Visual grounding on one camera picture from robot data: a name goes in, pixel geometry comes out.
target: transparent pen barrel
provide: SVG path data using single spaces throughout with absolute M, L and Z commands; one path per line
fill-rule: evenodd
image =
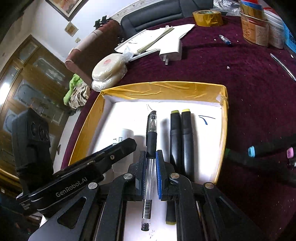
M 143 204 L 142 224 L 141 224 L 141 229 L 143 231 L 148 231 L 150 226 L 154 169 L 155 169 L 155 158 L 147 158 L 144 204 Z
M 147 158 L 144 199 L 152 200 L 155 158 Z

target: blue pen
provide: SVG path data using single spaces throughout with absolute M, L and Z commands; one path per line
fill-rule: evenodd
M 219 37 L 220 37 L 220 39 L 222 39 L 222 41 L 224 42 L 224 43 L 226 43 L 228 46 L 232 46 L 232 44 L 231 44 L 231 42 L 230 42 L 230 40 L 228 39 L 228 38 L 226 38 L 226 37 L 224 37 L 223 35 L 219 35 Z

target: green cloth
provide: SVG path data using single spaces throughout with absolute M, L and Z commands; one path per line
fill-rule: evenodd
M 73 78 L 71 79 L 71 81 L 69 83 L 70 89 L 64 97 L 64 105 L 68 104 L 68 102 L 71 98 L 71 95 L 73 93 L 74 87 L 78 86 L 81 82 L 83 82 L 83 80 L 77 74 L 74 74 Z

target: sticker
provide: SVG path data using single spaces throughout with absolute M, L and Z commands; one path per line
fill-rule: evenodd
M 241 18 L 241 21 L 243 36 L 245 39 L 261 46 L 268 45 L 268 27 L 255 25 L 249 21 L 244 20 L 243 18 Z
M 111 59 L 107 59 L 107 60 L 104 62 L 104 65 L 107 65 L 107 64 L 109 64 L 109 63 L 111 63 Z
M 269 24 L 269 43 L 279 49 L 283 48 L 283 33 L 280 28 Z

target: wooden door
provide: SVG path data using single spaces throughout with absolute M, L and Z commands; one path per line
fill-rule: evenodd
M 54 160 L 69 117 L 70 108 L 64 105 L 63 97 L 68 92 L 72 75 L 32 36 L 13 54 L 0 76 L 0 172 L 10 178 L 16 176 L 11 121 L 28 107 L 48 122 L 50 153 Z M 6 92 L 3 95 L 5 100 L 1 97 L 1 90 Z

